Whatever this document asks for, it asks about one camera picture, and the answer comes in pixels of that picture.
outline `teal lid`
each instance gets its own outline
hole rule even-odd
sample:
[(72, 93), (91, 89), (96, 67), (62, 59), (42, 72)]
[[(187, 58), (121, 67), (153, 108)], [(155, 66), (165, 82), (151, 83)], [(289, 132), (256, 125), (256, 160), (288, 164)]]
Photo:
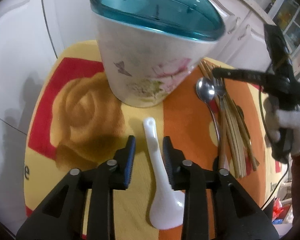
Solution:
[(225, 26), (208, 0), (90, 0), (104, 17), (201, 41), (219, 39)]

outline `white cup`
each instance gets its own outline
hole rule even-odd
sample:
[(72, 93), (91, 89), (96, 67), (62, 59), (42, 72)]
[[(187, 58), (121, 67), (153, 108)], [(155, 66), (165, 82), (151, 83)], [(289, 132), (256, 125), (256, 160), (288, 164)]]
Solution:
[(93, 13), (110, 88), (123, 103), (150, 107), (162, 102), (216, 45), (126, 24)]

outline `table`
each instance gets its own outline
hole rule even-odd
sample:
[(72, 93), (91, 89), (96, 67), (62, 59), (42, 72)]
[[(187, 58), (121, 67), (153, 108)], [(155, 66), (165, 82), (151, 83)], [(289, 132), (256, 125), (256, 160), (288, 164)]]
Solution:
[[(149, 222), (155, 180), (142, 121), (154, 117), (161, 143), (163, 136), (169, 135), (174, 147), (182, 150), (187, 159), (211, 170), (217, 157), (217, 138), (208, 108), (194, 92), (194, 85), (201, 76), (196, 68), (162, 103), (151, 108), (133, 108), (112, 94), (96, 41), (80, 42), (66, 49), (42, 87), (30, 123), (24, 178), (27, 215), (71, 168), (96, 167), (124, 147), (132, 134), (137, 145), (131, 184), (126, 191), (114, 192), (116, 237), (180, 239), (181, 227), (159, 231)], [(226, 81), (226, 87), (244, 112), (252, 149), (260, 163), (256, 172), (248, 165), (249, 175), (239, 182), (261, 206), (281, 177), (281, 166), (271, 158), (271, 149), (264, 141), (258, 89), (230, 80)], [(231, 160), (229, 148), (227, 157)], [(230, 170), (234, 174), (232, 160)], [(211, 199), (208, 200), (209, 212), (212, 212)], [(210, 236), (214, 235), (212, 224)], [(85, 216), (83, 235), (86, 227)]]

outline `white glove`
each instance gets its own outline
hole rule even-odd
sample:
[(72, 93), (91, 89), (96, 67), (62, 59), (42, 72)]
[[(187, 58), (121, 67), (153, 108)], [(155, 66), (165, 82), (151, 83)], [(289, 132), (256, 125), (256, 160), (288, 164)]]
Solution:
[(293, 142), (291, 155), (300, 155), (300, 106), (297, 106), (296, 111), (284, 111), (275, 109), (270, 103), (269, 98), (264, 101), (264, 107), (266, 110), (266, 126), (269, 132), (269, 136), (272, 141), (278, 142), (280, 140), (279, 128), (293, 129)]

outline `white cabinet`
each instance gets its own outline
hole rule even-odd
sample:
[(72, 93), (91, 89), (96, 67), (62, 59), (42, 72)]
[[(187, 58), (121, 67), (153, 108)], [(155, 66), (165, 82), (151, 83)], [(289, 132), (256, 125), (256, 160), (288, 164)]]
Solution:
[(90, 0), (43, 0), (43, 6), (57, 55), (76, 42), (96, 38)]
[(14, 234), (26, 220), (25, 145), (26, 135), (0, 120), (0, 222)]
[(209, 0), (221, 15), (225, 26), (225, 35), (219, 40), (217, 46), (211, 51), (207, 57), (220, 60), (220, 54), (230, 41), (231, 37), (236, 33), (240, 24), (248, 15), (250, 9), (239, 0)]
[(41, 0), (0, 1), (0, 118), (27, 133), (56, 56)]
[(265, 71), (271, 60), (263, 22), (252, 12), (222, 51), (218, 60), (235, 68)]

